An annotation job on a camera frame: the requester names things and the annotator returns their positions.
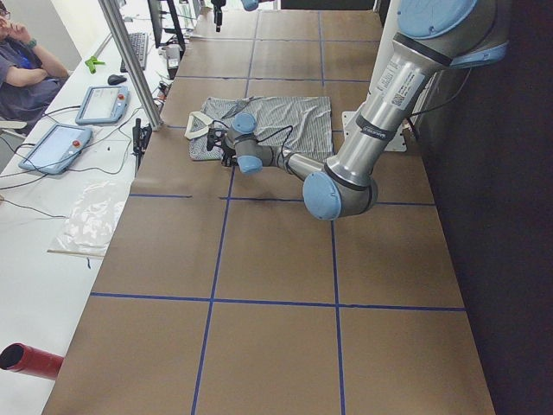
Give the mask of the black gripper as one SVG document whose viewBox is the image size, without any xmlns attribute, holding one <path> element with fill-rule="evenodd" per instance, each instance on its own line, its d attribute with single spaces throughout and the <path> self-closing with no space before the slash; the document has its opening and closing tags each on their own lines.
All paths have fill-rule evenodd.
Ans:
<svg viewBox="0 0 553 415">
<path fill-rule="evenodd" d="M 223 150 L 222 163 L 236 163 L 236 151 L 234 148 L 229 147 L 226 143 L 222 143 L 220 148 Z"/>
<path fill-rule="evenodd" d="M 214 23 L 215 23 L 216 31 L 220 32 L 222 27 L 222 21 L 223 21 L 222 8 L 226 5 L 226 0 L 211 0 L 211 4 L 213 5 L 213 11 L 215 12 Z"/>
</svg>

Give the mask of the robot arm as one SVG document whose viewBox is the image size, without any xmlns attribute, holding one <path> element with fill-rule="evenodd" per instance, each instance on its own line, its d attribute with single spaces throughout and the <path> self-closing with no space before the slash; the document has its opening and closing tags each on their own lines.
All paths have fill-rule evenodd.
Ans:
<svg viewBox="0 0 553 415">
<path fill-rule="evenodd" d="M 247 113 L 238 114 L 221 136 L 210 136 L 207 146 L 221 147 L 245 175 L 271 166 L 302 179 L 304 204 L 319 220 L 363 214 L 378 197 L 373 167 L 431 77 L 503 59 L 511 9 L 509 1 L 400 2 L 393 14 L 391 58 L 359 107 L 352 133 L 324 163 L 283 146 L 261 145 L 256 120 Z"/>
<path fill-rule="evenodd" d="M 267 3 L 270 0 L 241 0 L 241 4 L 246 11 L 254 11 L 258 8 L 259 4 Z M 215 30 L 221 31 L 223 24 L 223 7 L 226 5 L 226 0 L 211 0 L 213 6 L 213 22 L 215 24 Z"/>
</svg>

